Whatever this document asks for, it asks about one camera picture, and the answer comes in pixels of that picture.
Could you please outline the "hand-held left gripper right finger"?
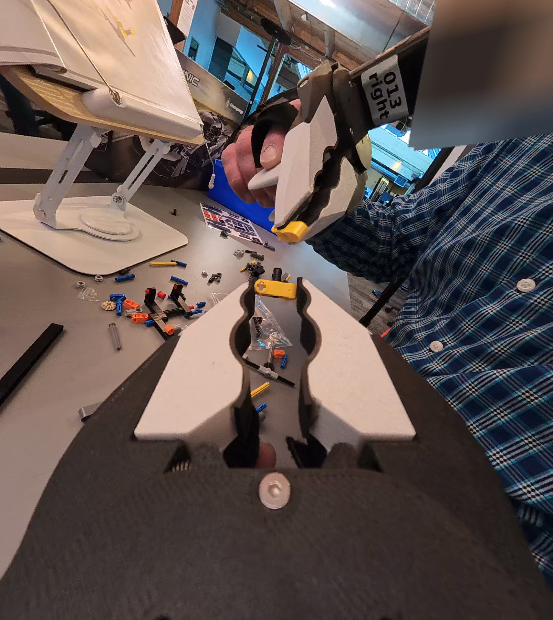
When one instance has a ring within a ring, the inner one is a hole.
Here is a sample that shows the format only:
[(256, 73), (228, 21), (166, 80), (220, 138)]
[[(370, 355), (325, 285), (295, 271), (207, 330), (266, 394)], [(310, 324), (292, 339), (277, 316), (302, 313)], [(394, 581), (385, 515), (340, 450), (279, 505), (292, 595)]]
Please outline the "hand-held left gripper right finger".
[(339, 443), (410, 442), (415, 428), (371, 334), (305, 278), (298, 278), (301, 368), (298, 417), (304, 439), (327, 451)]

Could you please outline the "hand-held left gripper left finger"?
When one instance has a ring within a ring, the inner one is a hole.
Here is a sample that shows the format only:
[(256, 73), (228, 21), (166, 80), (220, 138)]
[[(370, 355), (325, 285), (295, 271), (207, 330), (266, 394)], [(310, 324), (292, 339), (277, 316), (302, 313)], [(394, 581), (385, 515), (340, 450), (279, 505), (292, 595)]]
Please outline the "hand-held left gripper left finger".
[(244, 283), (182, 332), (134, 430), (139, 440), (226, 447), (257, 433), (250, 376), (255, 291)]

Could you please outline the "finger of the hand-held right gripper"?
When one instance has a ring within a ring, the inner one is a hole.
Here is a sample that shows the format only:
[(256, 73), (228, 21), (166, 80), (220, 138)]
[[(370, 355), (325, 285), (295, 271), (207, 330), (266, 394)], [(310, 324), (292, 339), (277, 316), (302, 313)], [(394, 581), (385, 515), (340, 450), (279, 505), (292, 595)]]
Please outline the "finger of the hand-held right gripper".
[(284, 229), (312, 197), (324, 155), (337, 145), (334, 113), (326, 96), (310, 121), (286, 135), (275, 195), (274, 227)]
[(360, 199), (360, 175), (346, 157), (330, 159), (321, 177), (320, 189), (306, 208), (306, 237), (317, 236), (342, 219), (352, 201)]

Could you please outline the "yellow lego block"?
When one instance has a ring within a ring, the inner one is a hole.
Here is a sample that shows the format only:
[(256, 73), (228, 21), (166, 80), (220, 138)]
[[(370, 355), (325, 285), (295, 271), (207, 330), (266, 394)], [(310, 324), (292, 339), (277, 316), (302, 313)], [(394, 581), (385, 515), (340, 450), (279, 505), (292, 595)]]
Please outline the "yellow lego block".
[(282, 228), (273, 226), (272, 232), (279, 241), (297, 244), (305, 239), (309, 232), (309, 228), (303, 221), (291, 221)]

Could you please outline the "yellow thin lego liftarm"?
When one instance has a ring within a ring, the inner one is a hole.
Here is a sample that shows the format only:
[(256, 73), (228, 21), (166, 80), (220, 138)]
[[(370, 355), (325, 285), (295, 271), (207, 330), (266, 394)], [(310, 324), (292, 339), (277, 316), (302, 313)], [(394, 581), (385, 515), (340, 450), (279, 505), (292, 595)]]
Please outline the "yellow thin lego liftarm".
[(276, 280), (258, 279), (254, 290), (257, 295), (293, 301), (297, 296), (297, 285)]

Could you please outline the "person's right forearm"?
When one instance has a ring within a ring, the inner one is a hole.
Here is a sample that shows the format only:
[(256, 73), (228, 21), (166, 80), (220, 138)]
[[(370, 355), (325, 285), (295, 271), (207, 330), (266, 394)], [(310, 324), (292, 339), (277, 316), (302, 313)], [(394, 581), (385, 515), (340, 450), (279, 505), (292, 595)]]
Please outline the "person's right forearm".
[(389, 205), (364, 200), (306, 243), (348, 274), (393, 282), (412, 270), (447, 209), (446, 197), (433, 187), (395, 198)]

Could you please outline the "black lego axle assembly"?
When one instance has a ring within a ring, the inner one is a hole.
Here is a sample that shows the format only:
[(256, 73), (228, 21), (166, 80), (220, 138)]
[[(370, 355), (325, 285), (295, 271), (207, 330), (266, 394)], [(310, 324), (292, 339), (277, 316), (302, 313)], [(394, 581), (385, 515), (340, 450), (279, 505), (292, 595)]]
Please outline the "black lego axle assembly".
[(275, 340), (270, 337), (267, 341), (267, 345), (266, 345), (266, 350), (267, 350), (267, 359), (264, 362), (263, 365), (258, 365), (257, 363), (254, 363), (253, 361), (250, 360), (249, 358), (249, 353), (245, 353), (242, 356), (242, 360), (244, 361), (244, 363), (249, 366), (252, 369), (255, 369), (258, 373), (260, 373), (261, 375), (270, 378), (270, 379), (274, 379), (276, 381), (278, 381), (279, 383), (285, 384), (289, 387), (295, 387), (296, 384), (290, 380), (288, 380), (287, 378), (279, 375), (276, 371), (275, 371), (275, 366), (274, 366), (274, 362), (276, 360), (276, 342)]

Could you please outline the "lego sticker sheet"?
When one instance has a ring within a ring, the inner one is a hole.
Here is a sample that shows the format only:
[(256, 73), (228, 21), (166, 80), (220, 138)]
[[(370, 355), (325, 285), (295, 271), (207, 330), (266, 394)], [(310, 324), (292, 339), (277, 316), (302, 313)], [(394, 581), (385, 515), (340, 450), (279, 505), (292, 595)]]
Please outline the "lego sticker sheet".
[(216, 229), (228, 236), (245, 239), (257, 245), (264, 245), (264, 241), (258, 234), (254, 224), (247, 218), (204, 202), (200, 202), (200, 209), (207, 227)]

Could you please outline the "long black lego beam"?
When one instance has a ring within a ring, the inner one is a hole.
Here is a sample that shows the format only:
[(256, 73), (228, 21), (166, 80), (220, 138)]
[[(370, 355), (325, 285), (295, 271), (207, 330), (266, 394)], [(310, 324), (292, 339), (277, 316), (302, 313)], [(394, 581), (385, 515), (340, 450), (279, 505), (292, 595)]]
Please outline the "long black lego beam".
[(51, 323), (0, 379), (0, 408), (64, 331)]

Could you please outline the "person's right hand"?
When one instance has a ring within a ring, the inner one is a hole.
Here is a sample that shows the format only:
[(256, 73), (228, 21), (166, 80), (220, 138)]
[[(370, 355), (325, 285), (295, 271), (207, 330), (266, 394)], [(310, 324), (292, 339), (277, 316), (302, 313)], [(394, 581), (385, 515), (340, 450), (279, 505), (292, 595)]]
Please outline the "person's right hand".
[(226, 147), (221, 155), (223, 168), (234, 193), (246, 203), (254, 203), (271, 210), (275, 207), (274, 187), (250, 191), (248, 183), (263, 169), (272, 169), (281, 162), (287, 131), (281, 127), (272, 128), (265, 137), (260, 152), (260, 164), (256, 166), (252, 152), (253, 127), (240, 131), (235, 143)]

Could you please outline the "blue plastic bin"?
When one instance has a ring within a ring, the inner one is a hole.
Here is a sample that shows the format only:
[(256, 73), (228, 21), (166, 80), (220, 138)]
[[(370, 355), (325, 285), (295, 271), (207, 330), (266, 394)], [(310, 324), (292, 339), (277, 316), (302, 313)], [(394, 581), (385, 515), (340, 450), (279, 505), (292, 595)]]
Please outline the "blue plastic bin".
[(228, 210), (247, 218), (261, 228), (268, 231), (272, 230), (273, 222), (270, 221), (270, 216), (274, 208), (264, 208), (257, 202), (246, 203), (239, 198), (227, 181), (223, 163), (220, 159), (214, 160), (214, 174), (215, 179), (213, 187), (208, 190), (208, 196), (212, 200), (218, 202)]

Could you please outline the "clear plastic bag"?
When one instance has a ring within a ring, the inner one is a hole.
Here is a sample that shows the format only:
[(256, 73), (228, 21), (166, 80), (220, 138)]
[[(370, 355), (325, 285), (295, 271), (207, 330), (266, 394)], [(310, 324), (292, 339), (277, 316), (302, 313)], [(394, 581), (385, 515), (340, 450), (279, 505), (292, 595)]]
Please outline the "clear plastic bag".
[[(257, 338), (254, 330), (252, 329), (251, 320), (254, 315), (261, 315), (263, 317), (263, 333), (262, 336)], [(285, 335), (284, 331), (282, 331), (279, 323), (275, 319), (273, 313), (265, 306), (262, 299), (256, 295), (255, 296), (255, 310), (253, 316), (249, 320), (249, 329), (250, 329), (250, 345), (249, 351), (264, 351), (266, 350), (267, 341), (270, 337), (272, 337), (276, 342), (277, 349), (283, 349), (285, 347), (291, 346), (291, 341)]]

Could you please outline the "plaid shirt person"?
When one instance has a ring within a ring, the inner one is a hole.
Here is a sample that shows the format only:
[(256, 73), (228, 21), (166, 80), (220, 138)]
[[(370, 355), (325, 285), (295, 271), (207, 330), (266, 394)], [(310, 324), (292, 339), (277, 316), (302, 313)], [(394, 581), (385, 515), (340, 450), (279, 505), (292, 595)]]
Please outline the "plaid shirt person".
[(395, 199), (391, 344), (464, 418), (553, 591), (553, 135), (474, 148)]

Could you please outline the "white book stand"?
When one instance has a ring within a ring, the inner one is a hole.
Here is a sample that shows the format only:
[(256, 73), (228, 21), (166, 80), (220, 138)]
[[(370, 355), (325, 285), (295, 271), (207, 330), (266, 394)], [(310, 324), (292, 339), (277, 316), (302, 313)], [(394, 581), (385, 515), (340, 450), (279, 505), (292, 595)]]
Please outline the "white book stand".
[[(188, 243), (179, 231), (131, 204), (174, 143), (202, 144), (202, 123), (182, 78), (181, 102), (169, 112), (122, 92), (105, 103), (105, 89), (86, 92), (37, 76), (24, 66), (1, 67), (24, 95), (76, 129), (45, 186), (30, 200), (0, 201), (0, 230), (84, 275), (111, 275)], [(68, 197), (103, 135), (111, 130), (152, 138), (139, 163), (111, 195)]]

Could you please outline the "white instruction booklet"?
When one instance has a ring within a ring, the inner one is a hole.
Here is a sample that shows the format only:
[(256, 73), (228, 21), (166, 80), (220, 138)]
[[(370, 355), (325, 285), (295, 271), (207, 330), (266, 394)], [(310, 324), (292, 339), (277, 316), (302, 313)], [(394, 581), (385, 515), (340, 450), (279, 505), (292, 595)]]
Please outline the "white instruction booklet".
[(156, 1), (0, 1), (0, 72), (61, 119), (203, 141)]

